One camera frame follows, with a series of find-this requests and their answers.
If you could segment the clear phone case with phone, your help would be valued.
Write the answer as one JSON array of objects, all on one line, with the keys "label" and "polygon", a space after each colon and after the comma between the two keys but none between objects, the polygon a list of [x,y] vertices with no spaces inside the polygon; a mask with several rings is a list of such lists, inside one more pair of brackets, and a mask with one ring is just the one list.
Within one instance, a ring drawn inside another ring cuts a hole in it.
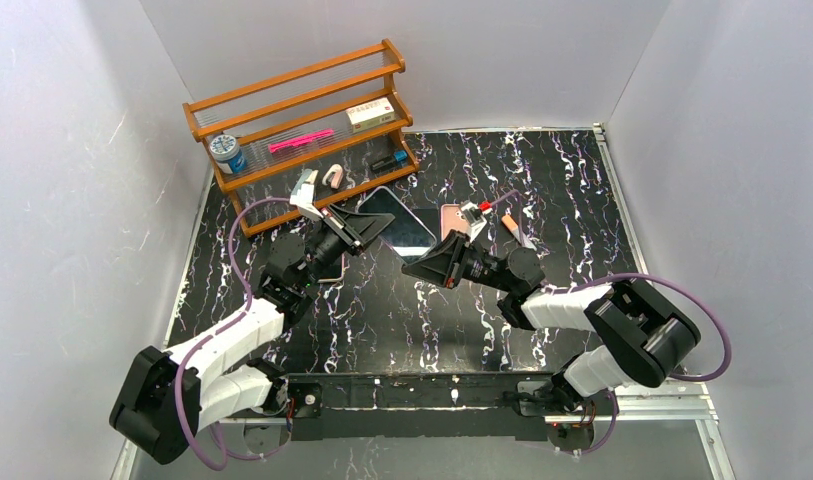
[{"label": "clear phone case with phone", "polygon": [[393,222],[380,234],[381,240],[408,264],[418,260],[437,244],[430,229],[385,186],[377,187],[357,207],[360,213],[394,216]]}]

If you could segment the black smartphone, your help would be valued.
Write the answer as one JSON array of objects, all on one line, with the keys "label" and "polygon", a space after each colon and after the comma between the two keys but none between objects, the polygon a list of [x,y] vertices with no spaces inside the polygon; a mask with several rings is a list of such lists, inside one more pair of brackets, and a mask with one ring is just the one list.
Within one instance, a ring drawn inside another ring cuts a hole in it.
[{"label": "black smartphone", "polygon": [[438,208],[415,208],[412,212],[436,238],[440,236],[440,211]]}]

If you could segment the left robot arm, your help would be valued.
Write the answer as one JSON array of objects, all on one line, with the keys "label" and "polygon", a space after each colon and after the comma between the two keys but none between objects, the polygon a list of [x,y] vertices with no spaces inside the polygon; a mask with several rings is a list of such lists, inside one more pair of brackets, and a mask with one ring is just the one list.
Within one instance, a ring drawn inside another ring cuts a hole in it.
[{"label": "left robot arm", "polygon": [[272,242],[259,286],[246,287],[241,308],[186,342],[148,346],[133,359],[109,424],[157,463],[192,449],[207,467],[225,468],[225,444],[218,445],[220,460],[211,460],[197,434],[239,411],[280,410],[288,402],[283,371],[246,356],[296,325],[314,302],[321,274],[344,254],[363,253],[395,220],[338,207],[311,216],[318,226],[312,237],[287,232]]}]

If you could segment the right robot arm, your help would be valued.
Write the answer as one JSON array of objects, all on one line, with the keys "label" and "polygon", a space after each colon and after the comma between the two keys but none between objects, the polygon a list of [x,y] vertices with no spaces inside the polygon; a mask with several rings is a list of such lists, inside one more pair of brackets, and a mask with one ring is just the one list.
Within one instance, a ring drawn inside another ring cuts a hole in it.
[{"label": "right robot arm", "polygon": [[496,257],[460,232],[402,271],[448,289],[468,280],[503,292],[498,307],[515,328],[596,333],[600,347],[570,360],[541,393],[566,409],[609,388],[660,386],[701,340],[696,325],[644,279],[549,293],[534,250],[519,247]]}]

